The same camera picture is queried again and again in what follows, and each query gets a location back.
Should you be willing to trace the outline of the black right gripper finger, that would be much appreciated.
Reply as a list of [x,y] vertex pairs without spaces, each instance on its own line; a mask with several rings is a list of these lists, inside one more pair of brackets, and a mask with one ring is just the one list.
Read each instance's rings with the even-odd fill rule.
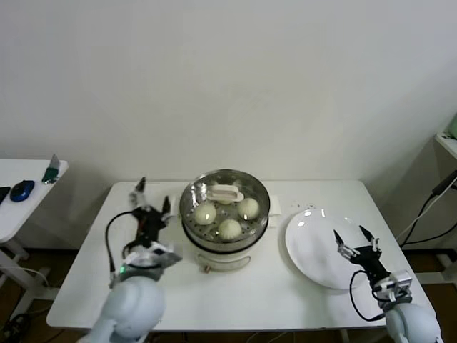
[[357,250],[347,246],[336,230],[333,231],[338,246],[338,253],[344,258],[353,258],[360,254]]
[[370,243],[371,245],[371,248],[374,252],[379,252],[380,249],[378,247],[378,241],[379,241],[379,238],[375,238],[374,235],[372,235],[372,233],[367,230],[365,227],[363,227],[362,225],[359,226],[362,234],[365,236],[366,240]]

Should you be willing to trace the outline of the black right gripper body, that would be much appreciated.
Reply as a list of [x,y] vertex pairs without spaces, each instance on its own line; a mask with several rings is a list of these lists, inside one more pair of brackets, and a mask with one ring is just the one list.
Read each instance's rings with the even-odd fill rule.
[[381,250],[374,250],[371,246],[355,248],[357,254],[351,257],[351,263],[360,265],[367,273],[371,287],[374,287],[379,281],[390,276],[390,272],[382,265],[380,261]]

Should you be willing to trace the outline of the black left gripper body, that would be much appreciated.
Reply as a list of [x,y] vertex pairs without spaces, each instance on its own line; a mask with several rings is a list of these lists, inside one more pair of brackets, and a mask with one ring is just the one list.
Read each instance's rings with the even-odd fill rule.
[[138,222],[135,242],[143,247],[150,247],[157,242],[159,232],[166,227],[166,215],[153,207],[149,210],[138,207],[133,210],[133,216]]

